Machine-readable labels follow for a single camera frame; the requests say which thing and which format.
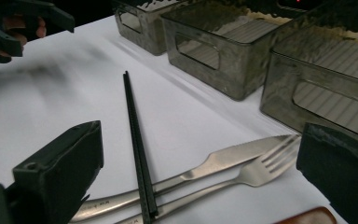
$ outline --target white tablecloth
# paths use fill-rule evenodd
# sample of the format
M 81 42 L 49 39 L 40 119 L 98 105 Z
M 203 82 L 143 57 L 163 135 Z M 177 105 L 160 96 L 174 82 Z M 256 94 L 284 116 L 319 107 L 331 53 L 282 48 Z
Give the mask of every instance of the white tablecloth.
M 104 168 L 90 198 L 137 188 L 122 74 L 129 71 L 153 182 L 200 165 L 218 149 L 294 133 L 260 113 L 262 88 L 242 102 L 153 56 L 120 36 L 114 17 L 38 39 L 24 57 L 0 64 L 0 183 L 11 169 L 77 124 L 100 120 Z M 236 176 L 240 167 L 158 198 L 169 202 Z M 272 223 L 329 201 L 292 167 L 261 188 L 225 189 L 160 223 Z M 113 223 L 139 205 L 85 223 Z

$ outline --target chopstick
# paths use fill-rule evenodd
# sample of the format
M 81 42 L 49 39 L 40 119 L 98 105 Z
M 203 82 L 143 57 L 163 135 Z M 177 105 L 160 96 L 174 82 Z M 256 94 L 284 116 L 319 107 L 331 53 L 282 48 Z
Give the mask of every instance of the chopstick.
M 136 176 L 138 180 L 139 195 L 141 198 L 142 218 L 144 223 L 151 223 L 151 220 L 158 214 L 156 199 L 147 167 L 144 144 L 142 141 L 141 130 L 136 115 L 135 102 L 133 100 L 130 75 L 128 71 L 123 75 L 124 87 L 126 91 L 127 108 L 130 118 L 131 138 L 133 154 L 135 159 Z

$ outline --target silver fork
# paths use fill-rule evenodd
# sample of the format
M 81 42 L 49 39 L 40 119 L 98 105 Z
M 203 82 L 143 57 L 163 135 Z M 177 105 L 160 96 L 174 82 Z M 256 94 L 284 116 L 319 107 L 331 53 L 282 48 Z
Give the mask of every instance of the silver fork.
M 155 217 L 155 220 L 166 217 L 179 208 L 182 208 L 189 203 L 193 203 L 200 198 L 234 185 L 245 184 L 255 188 L 265 185 L 283 174 L 283 172 L 296 163 L 297 149 L 298 147 L 273 148 L 266 154 L 243 165 L 237 177 L 159 206 L 158 216 Z M 118 224 L 133 223 L 143 223 L 142 214 L 118 222 Z

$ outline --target knife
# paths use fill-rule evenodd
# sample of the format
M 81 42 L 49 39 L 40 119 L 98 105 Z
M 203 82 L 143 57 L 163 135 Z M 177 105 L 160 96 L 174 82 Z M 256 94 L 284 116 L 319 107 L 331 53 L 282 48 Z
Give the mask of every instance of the knife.
M 298 137 L 298 134 L 272 136 L 220 149 L 209 154 L 205 162 L 200 166 L 154 184 L 153 191 L 155 195 L 167 193 L 207 175 L 224 171 L 254 159 L 275 147 L 289 145 Z M 110 197 L 85 201 L 70 222 L 84 221 L 92 217 L 117 211 L 118 209 L 134 205 L 139 200 L 139 191 L 135 189 Z

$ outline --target cutlery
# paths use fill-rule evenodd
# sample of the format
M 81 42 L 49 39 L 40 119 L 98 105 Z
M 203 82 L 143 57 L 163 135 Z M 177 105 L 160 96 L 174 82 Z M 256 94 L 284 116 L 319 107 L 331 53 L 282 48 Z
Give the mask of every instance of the cutlery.
M 142 141 L 141 129 L 136 113 L 136 106 L 131 89 L 130 74 L 128 71 L 123 75 L 124 88 L 126 91 L 127 108 L 130 119 L 131 139 L 133 158 L 135 160 L 136 178 L 138 181 L 138 191 L 140 195 L 142 214 L 145 224 L 150 224 L 157 214 L 157 204 L 153 191 L 150 172 L 147 166 L 144 143 Z
M 154 184 L 154 192 L 156 195 L 161 195 L 207 175 L 215 174 L 254 159 L 272 148 L 291 146 L 299 141 L 299 139 L 300 136 L 298 134 L 279 135 L 215 151 L 200 166 Z M 71 219 L 71 222 L 83 221 L 117 211 L 118 209 L 137 204 L 139 200 L 138 189 L 135 189 L 110 197 L 85 201 Z
M 195 193 L 186 195 L 180 199 L 165 203 L 158 207 L 158 216 L 155 220 L 170 215 L 179 208 L 183 208 L 189 203 L 203 198 L 222 189 L 226 189 L 238 184 L 245 184 L 251 187 L 260 187 L 276 177 L 280 176 L 296 163 L 297 147 L 277 147 L 273 148 L 266 154 L 252 160 L 250 163 L 243 165 L 239 175 L 233 179 L 215 184 Z M 143 223 L 142 214 L 136 215 L 119 221 L 117 224 Z

